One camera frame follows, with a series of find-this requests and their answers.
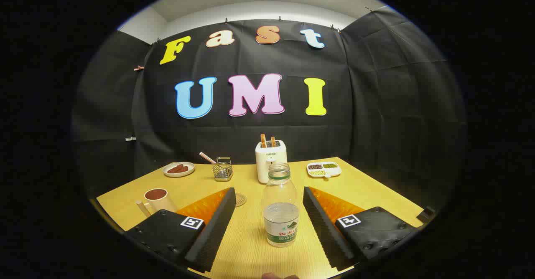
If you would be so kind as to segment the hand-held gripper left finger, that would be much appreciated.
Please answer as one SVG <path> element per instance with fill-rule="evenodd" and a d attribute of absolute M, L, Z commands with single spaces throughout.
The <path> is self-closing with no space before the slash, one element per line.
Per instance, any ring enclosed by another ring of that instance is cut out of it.
<path fill-rule="evenodd" d="M 171 264 L 204 273 L 211 271 L 235 205 L 235 189 L 226 188 L 176 212 L 160 209 L 125 235 Z"/>

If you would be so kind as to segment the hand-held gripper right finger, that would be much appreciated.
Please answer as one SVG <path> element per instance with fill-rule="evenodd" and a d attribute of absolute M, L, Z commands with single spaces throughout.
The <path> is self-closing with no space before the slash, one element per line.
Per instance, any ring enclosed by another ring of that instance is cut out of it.
<path fill-rule="evenodd" d="M 311 186 L 303 190 L 303 205 L 338 271 L 380 260 L 420 231 L 382 207 L 362 209 Z"/>

